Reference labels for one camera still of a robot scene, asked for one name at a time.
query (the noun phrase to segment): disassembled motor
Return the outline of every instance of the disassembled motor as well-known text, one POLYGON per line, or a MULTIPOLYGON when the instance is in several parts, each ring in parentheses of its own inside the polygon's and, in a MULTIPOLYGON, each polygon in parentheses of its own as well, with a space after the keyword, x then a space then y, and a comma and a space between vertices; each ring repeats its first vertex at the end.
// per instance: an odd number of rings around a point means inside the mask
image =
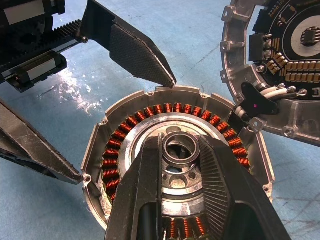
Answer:
POLYGON ((216 94, 178 86, 140 91, 110 107, 92 133, 82 164, 85 198, 102 227, 107 228, 117 185, 146 140, 159 134, 164 156, 163 227, 170 238, 207 234, 200 148, 195 140, 200 135, 228 145, 270 196, 274 175, 262 134, 247 127, 234 108, 216 94))

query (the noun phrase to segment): ribbed surface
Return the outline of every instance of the ribbed surface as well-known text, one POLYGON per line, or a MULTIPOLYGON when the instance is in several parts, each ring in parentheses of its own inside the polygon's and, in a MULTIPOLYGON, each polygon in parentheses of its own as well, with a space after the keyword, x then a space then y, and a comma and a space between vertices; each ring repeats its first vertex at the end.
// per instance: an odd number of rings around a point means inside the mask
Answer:
POLYGON ((207 219, 211 226, 211 232, 215 239, 223 236, 227 214, 228 214, 228 193, 227 188, 218 169, 213 150, 200 143, 200 164, 202 174, 202 186, 207 219))

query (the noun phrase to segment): metal frame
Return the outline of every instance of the metal frame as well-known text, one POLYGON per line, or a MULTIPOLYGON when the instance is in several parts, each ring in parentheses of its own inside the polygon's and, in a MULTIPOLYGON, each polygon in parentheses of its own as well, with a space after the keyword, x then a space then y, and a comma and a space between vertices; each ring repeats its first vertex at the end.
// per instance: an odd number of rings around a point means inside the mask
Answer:
MULTIPOLYGON (((222 82, 227 84, 237 105, 244 100, 242 83, 251 83, 254 87, 266 85, 254 64, 247 64, 247 28, 256 6, 265 6, 267 0, 232 0, 223 11, 224 28, 220 51, 223 70, 222 82)), ((259 115, 259 129, 286 138, 320 146, 320 101, 302 101, 283 99, 278 103, 279 114, 259 115)))

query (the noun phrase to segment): shaft hole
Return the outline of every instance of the shaft hole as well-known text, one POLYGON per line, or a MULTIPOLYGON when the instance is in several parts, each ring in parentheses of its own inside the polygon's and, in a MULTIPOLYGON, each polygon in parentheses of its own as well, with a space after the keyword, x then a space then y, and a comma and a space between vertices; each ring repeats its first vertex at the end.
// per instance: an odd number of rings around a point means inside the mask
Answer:
POLYGON ((187 159, 191 157, 190 151, 181 145, 170 145, 166 147, 168 154, 175 159, 187 159))

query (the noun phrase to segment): screw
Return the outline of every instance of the screw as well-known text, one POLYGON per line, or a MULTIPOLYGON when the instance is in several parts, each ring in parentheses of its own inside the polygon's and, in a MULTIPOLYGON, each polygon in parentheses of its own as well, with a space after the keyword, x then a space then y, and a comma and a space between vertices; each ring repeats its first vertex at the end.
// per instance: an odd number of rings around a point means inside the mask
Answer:
POLYGON ((271 48, 271 45, 272 45, 272 40, 271 39, 265 41, 265 45, 264 45, 265 48, 269 49, 269 48, 271 48))
POLYGON ((265 66, 260 65, 260 66, 256 67, 256 72, 257 73, 263 73, 265 71, 265 69, 266 69, 265 66))
POLYGON ((265 52, 264 52, 264 57, 265 57, 266 59, 269 59, 269 58, 271 57, 271 50, 265 51, 265 52))
POLYGON ((88 41, 89 41, 89 39, 88 39, 86 36, 83 36, 83 37, 82 37, 82 42, 83 42, 84 44, 86 44, 88 41))

